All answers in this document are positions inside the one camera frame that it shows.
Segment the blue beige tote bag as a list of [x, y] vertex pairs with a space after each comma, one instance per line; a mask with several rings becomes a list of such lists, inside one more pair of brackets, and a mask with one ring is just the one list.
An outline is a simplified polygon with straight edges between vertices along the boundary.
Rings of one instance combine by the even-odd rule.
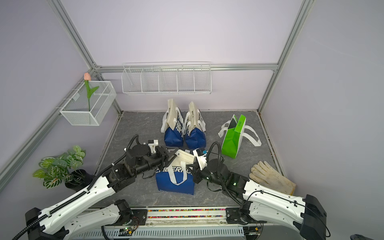
[[155, 178], [159, 191], [193, 195], [194, 177], [187, 165], [193, 164], [195, 156], [189, 150], [178, 150], [172, 163], [162, 171], [157, 169]]

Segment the green white takeout bag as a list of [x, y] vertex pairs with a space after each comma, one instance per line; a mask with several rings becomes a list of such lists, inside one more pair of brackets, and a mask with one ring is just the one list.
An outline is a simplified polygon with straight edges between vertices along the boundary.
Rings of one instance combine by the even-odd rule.
[[235, 159], [240, 151], [243, 138], [249, 140], [254, 147], [260, 147], [262, 142], [256, 131], [246, 124], [247, 118], [240, 115], [237, 118], [235, 115], [225, 122], [218, 135], [220, 138], [224, 137], [222, 143], [222, 154]]

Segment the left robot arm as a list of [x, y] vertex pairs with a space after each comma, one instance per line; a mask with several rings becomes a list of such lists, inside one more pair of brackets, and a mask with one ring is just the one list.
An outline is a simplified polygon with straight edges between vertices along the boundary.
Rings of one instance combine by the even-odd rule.
[[161, 146], [135, 145], [96, 175], [91, 183], [69, 198], [40, 210], [26, 213], [26, 227], [16, 236], [24, 234], [30, 240], [68, 240], [88, 230], [106, 225], [128, 224], [134, 218], [125, 200], [118, 200], [98, 211], [85, 214], [95, 203], [110, 197], [133, 184], [138, 175], [168, 167], [174, 157]]

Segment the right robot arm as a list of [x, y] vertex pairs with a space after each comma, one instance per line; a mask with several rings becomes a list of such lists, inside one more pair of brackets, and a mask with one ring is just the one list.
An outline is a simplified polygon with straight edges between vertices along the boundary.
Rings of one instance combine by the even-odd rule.
[[196, 184], [206, 180], [220, 186], [224, 195], [240, 205], [244, 218], [291, 228], [306, 240], [325, 240], [330, 237], [327, 213], [312, 195], [303, 198], [274, 191], [229, 171], [218, 159], [209, 161], [203, 169], [198, 163], [188, 164], [186, 168]]

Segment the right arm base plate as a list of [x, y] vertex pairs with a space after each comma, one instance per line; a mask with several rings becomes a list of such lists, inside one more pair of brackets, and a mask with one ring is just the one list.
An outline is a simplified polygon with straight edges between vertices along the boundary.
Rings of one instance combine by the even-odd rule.
[[226, 208], [226, 221], [228, 224], [265, 224], [266, 221], [257, 221], [250, 216], [250, 211], [240, 207]]

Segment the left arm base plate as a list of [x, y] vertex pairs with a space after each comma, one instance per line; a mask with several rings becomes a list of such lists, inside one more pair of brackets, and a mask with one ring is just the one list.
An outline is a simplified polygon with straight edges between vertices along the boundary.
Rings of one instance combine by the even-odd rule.
[[147, 221], [147, 209], [131, 209], [130, 213], [124, 213], [113, 224], [107, 226], [144, 226]]

